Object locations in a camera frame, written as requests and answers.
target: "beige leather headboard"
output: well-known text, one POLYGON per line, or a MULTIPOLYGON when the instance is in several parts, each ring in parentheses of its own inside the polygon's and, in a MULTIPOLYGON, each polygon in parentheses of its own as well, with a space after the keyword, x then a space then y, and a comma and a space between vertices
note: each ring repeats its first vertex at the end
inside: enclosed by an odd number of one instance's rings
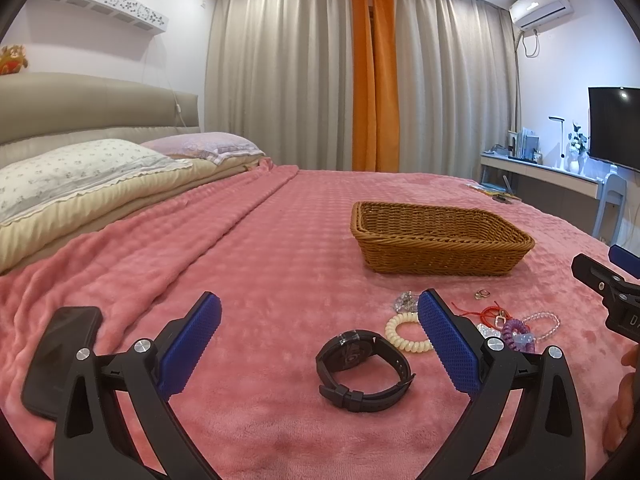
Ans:
POLYGON ((199 131, 196 95, 87 75, 0 76, 0 168, 76 142, 199 131))

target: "finger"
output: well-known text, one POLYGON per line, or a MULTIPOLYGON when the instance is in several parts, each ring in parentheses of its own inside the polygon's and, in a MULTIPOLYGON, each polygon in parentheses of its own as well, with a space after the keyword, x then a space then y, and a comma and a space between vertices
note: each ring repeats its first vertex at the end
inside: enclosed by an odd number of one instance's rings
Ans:
POLYGON ((613 413, 612 408, 604 430, 604 436, 602 438, 602 445, 604 446, 604 449, 609 452, 614 452, 620 445, 620 442, 624 439, 625 434, 626 432, 620 426, 620 421, 615 413, 613 413))
POLYGON ((629 350, 626 354, 622 356, 620 362, 623 366, 632 366, 636 367, 638 364, 638 351, 640 350, 640 345, 634 346, 631 350, 629 350))
POLYGON ((618 389, 618 400, 616 400, 614 406, 616 417, 623 430, 627 430, 631 424, 631 420, 634 418, 634 377, 636 374, 631 373, 623 377, 620 381, 620 387, 618 389))

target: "cream spiral hair tie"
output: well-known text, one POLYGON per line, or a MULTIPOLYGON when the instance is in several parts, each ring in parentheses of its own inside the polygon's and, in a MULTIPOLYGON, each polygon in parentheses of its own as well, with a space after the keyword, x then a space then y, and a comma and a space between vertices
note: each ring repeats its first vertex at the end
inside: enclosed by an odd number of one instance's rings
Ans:
POLYGON ((385 338, 387 341, 399 350, 404 350, 405 352, 411 352, 414 354, 421 354, 433 349, 433 346, 428 339, 420 342, 402 339, 398 335, 398 332, 396 332, 396 327, 402 323, 420 323, 418 321, 418 314, 416 312, 403 312, 402 314, 393 316, 385 327, 385 338))

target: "plush blanket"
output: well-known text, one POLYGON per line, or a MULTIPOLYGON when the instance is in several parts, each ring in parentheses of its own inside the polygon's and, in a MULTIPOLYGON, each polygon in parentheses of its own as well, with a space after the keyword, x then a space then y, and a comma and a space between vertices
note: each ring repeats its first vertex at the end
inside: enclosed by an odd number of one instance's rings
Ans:
MULTIPOLYGON (((264 162, 76 238, 49 259, 0 278, 0 406, 50 473, 53 424, 21 406, 20 390, 53 311, 99 306, 105 321, 95 350, 123 351, 140 337, 155 337, 210 290, 222 299, 222 325, 184 393, 170 402, 222 478, 410 480, 468 403, 437 355, 408 355, 414 383, 380 413, 348 413, 323 399, 314 357, 341 332, 383 332, 402 291, 434 287, 467 310, 496 300, 515 317, 558 314, 562 326, 544 346, 560 346, 570 364, 590 478, 606 459, 603 421, 630 343, 605 329, 606 311, 570 266, 578 252, 606 262, 607 247, 561 219, 494 202, 465 184, 428 174, 298 171, 264 162), (377 274, 365 266, 349 229, 359 200, 481 207, 529 232, 536 247, 504 278, 377 274), (474 299, 480 288, 491 292, 489 300, 474 299)), ((532 324, 534 332, 547 328, 532 324)), ((418 326, 400 332, 424 337, 418 326)), ((375 358, 338 379, 373 392, 398 377, 375 358)), ((506 436, 517 404, 517 394, 512 397, 481 466, 495 459, 506 436)), ((120 398, 145 462, 159 467, 120 398)))

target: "teddy bear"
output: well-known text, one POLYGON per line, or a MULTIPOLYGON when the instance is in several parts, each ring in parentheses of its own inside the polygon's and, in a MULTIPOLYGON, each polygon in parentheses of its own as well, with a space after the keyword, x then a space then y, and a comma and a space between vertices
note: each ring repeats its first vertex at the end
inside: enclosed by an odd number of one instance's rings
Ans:
POLYGON ((0 75, 17 74, 29 62, 25 57, 23 45, 4 46, 0 50, 0 75))

